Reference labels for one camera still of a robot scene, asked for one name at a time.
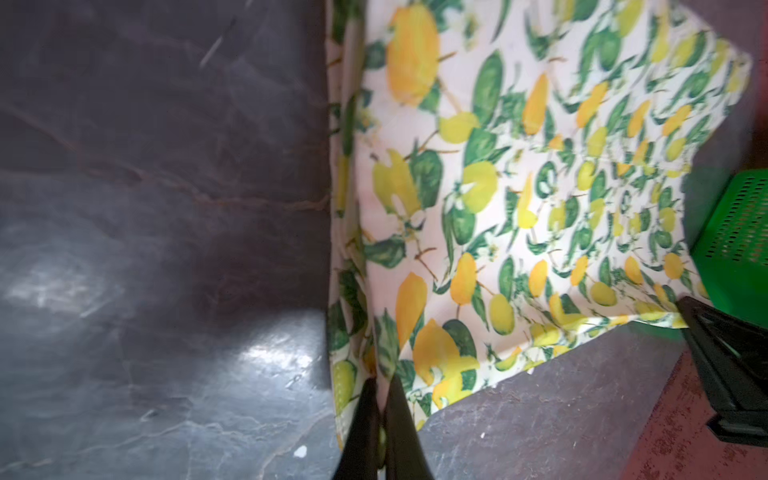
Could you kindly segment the green plastic basket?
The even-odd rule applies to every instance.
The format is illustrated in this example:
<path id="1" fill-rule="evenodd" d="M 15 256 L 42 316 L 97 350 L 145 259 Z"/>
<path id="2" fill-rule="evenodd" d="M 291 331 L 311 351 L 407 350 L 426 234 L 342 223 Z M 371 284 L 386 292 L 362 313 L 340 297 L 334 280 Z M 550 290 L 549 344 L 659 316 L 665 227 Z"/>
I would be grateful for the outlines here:
<path id="1" fill-rule="evenodd" d="M 699 236 L 693 259 L 714 306 L 767 326 L 767 171 L 733 177 Z"/>

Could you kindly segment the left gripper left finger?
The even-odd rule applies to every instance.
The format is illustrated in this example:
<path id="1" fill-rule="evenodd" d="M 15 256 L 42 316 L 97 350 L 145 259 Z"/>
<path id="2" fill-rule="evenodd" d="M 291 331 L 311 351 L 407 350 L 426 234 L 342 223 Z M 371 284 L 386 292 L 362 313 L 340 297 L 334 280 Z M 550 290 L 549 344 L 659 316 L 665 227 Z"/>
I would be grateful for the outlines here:
<path id="1" fill-rule="evenodd" d="M 378 478 L 381 413 L 376 395 L 376 380 L 369 378 L 363 385 L 333 480 L 376 480 Z"/>

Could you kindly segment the yellow floral skirt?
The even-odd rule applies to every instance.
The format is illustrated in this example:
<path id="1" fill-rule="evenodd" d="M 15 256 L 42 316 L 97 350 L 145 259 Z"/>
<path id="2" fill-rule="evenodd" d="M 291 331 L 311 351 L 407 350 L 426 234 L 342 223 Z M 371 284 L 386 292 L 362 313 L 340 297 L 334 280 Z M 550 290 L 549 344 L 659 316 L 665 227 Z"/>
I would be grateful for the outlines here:
<path id="1" fill-rule="evenodd" d="M 705 300 L 684 182 L 751 56 L 675 1 L 330 1 L 328 345 L 436 412 Z"/>

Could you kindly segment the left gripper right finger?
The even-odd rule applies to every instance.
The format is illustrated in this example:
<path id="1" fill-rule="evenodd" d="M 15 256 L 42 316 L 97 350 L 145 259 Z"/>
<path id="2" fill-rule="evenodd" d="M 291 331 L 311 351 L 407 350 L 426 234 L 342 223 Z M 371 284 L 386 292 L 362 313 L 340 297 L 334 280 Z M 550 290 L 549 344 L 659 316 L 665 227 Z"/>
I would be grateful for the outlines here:
<path id="1" fill-rule="evenodd" d="M 383 420 L 385 478 L 433 480 L 398 376 L 394 376 L 390 383 Z"/>

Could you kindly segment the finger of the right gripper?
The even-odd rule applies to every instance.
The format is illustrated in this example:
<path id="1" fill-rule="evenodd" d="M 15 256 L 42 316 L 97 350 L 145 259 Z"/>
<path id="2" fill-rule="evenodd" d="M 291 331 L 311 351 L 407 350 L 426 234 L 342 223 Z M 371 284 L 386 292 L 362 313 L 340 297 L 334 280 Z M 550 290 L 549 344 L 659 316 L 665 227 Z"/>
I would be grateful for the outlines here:
<path id="1" fill-rule="evenodd" d="M 714 415 L 708 429 L 720 441 L 767 445 L 767 330 L 691 296 L 676 306 L 683 337 Z"/>

